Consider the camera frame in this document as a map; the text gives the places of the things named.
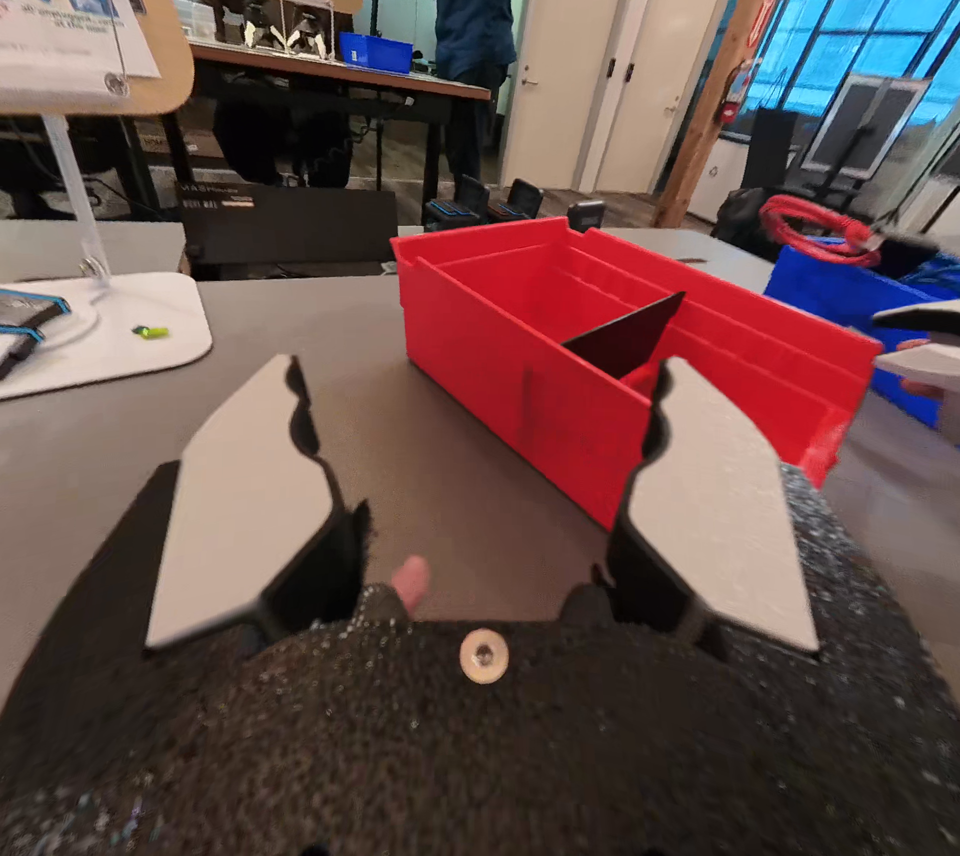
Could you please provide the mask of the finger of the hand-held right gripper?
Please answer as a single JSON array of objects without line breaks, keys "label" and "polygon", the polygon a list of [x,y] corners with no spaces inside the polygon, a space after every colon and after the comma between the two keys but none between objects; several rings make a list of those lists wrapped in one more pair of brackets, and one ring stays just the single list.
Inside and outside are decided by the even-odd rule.
[{"label": "finger of the hand-held right gripper", "polygon": [[931,343],[959,346],[959,300],[928,301],[875,313],[874,327],[923,332]]},{"label": "finger of the hand-held right gripper", "polygon": [[901,382],[930,388],[959,387],[958,339],[914,339],[878,355],[873,366]]}]

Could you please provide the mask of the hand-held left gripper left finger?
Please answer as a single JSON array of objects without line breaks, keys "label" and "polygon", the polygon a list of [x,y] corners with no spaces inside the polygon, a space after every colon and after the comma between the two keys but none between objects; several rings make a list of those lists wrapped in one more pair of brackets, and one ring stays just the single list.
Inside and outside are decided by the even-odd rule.
[{"label": "hand-held left gripper left finger", "polygon": [[321,455],[295,355],[270,359],[186,445],[150,608],[147,649],[235,626],[269,642],[354,614],[372,513]]}]

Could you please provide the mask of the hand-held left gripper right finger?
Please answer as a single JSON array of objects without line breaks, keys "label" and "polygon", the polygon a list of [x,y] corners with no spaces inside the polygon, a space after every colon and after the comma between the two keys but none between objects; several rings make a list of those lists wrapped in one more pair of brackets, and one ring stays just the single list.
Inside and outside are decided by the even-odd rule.
[{"label": "hand-held left gripper right finger", "polygon": [[614,619],[706,649],[729,627],[817,653],[779,455],[686,360],[656,377],[607,544]]}]

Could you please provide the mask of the blue storage bin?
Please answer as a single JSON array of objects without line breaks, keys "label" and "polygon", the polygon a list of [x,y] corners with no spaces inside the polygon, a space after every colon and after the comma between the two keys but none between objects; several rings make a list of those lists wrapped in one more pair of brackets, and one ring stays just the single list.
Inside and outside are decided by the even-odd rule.
[{"label": "blue storage bin", "polygon": [[876,327],[876,313],[959,296],[959,259],[936,241],[887,238],[872,267],[781,248],[765,295],[881,342],[885,352],[925,331]]}]

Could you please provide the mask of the red storage bin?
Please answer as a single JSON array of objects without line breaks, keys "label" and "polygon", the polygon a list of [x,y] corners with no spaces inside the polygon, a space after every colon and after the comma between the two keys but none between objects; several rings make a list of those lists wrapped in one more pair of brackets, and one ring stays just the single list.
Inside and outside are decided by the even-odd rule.
[{"label": "red storage bin", "polygon": [[[397,238],[407,355],[589,517],[614,526],[642,460],[656,366],[689,362],[820,487],[882,351],[843,328],[565,217]],[[679,291],[621,379],[561,346]]]}]

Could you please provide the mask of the person's left hand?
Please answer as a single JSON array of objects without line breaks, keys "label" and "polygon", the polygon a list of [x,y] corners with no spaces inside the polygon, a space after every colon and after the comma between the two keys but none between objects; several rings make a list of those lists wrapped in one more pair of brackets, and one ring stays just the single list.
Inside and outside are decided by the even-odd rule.
[{"label": "person's left hand", "polygon": [[416,615],[426,597],[431,580],[431,569],[426,558],[409,556],[391,575],[390,586],[409,617]]}]

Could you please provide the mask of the black bin divider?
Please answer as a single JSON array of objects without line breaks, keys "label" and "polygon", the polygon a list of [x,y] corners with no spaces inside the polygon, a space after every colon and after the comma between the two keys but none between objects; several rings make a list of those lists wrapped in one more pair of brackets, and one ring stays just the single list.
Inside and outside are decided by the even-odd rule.
[{"label": "black bin divider", "polygon": [[614,379],[647,364],[687,293],[676,292],[560,343]]}]

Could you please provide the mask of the white framed light panel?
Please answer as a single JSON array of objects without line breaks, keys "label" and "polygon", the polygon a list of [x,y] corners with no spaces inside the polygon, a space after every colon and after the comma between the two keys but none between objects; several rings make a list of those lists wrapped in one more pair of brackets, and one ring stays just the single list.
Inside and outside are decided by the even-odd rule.
[{"label": "white framed light panel", "polygon": [[830,178],[870,180],[931,82],[930,78],[848,73],[799,167]]}]

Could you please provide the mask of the black device with blue trim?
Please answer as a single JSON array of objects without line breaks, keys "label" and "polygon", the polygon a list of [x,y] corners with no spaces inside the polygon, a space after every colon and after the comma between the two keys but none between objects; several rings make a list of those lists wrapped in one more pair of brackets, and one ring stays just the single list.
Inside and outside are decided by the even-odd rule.
[{"label": "black device with blue trim", "polygon": [[62,297],[1,289],[1,379],[43,343],[42,327],[71,314]]}]

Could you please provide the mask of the red fire extinguisher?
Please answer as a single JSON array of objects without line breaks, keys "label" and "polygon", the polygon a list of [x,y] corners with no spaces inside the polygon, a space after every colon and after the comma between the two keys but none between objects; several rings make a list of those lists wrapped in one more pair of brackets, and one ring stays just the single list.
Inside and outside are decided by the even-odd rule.
[{"label": "red fire extinguisher", "polygon": [[738,117],[756,72],[756,67],[756,58],[746,58],[730,73],[726,81],[723,98],[714,116],[719,126],[727,126]]}]

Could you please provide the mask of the clear acrylic stand pole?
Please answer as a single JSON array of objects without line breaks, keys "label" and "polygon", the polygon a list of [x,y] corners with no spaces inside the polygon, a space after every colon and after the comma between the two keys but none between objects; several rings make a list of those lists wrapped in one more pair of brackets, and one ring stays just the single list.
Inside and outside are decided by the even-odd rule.
[{"label": "clear acrylic stand pole", "polygon": [[87,301],[95,307],[112,289],[109,259],[93,214],[84,176],[80,171],[69,137],[66,118],[61,115],[44,114],[42,121],[78,224],[82,251],[81,266],[86,274],[86,281],[91,287]]}]

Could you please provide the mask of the black battery charger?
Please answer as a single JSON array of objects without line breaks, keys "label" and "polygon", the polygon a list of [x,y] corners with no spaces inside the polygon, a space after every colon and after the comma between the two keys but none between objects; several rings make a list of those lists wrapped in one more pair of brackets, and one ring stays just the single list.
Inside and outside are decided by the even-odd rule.
[{"label": "black battery charger", "polygon": [[485,226],[489,223],[490,189],[478,179],[463,176],[450,200],[434,199],[423,208],[423,232]]},{"label": "black battery charger", "polygon": [[534,184],[517,178],[511,184],[505,202],[487,204],[486,219],[491,224],[534,220],[540,213],[544,195]]}]

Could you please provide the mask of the white double door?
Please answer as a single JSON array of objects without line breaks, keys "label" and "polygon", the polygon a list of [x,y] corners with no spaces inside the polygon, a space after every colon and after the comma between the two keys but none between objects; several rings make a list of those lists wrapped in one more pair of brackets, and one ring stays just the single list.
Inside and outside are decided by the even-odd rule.
[{"label": "white double door", "polygon": [[523,0],[498,184],[652,193],[729,0]]}]

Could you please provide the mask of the wooden top table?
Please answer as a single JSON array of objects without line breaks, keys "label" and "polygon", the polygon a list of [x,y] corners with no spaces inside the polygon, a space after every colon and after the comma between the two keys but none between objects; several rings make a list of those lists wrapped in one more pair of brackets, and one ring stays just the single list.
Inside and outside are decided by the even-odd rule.
[{"label": "wooden top table", "polygon": [[259,106],[334,111],[363,118],[381,130],[388,122],[426,125],[420,215],[438,199],[444,130],[454,106],[489,107],[486,87],[434,76],[396,74],[338,60],[286,55],[188,37],[194,62],[193,96]]}]

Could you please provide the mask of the small blue bin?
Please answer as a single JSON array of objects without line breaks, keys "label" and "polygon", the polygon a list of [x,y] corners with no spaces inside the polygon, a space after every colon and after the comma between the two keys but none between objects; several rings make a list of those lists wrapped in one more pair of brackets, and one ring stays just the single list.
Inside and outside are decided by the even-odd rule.
[{"label": "small blue bin", "polygon": [[343,62],[347,65],[396,75],[408,75],[413,61],[413,45],[383,36],[339,34]]}]

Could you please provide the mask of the wooden post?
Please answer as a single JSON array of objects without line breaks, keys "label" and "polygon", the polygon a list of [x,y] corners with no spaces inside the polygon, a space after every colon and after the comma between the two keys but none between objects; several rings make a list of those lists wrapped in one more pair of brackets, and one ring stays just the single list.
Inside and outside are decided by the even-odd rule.
[{"label": "wooden post", "polygon": [[693,111],[683,143],[657,201],[655,228],[677,228],[688,212],[723,126],[722,106],[737,74],[753,65],[777,0],[738,0]]}]

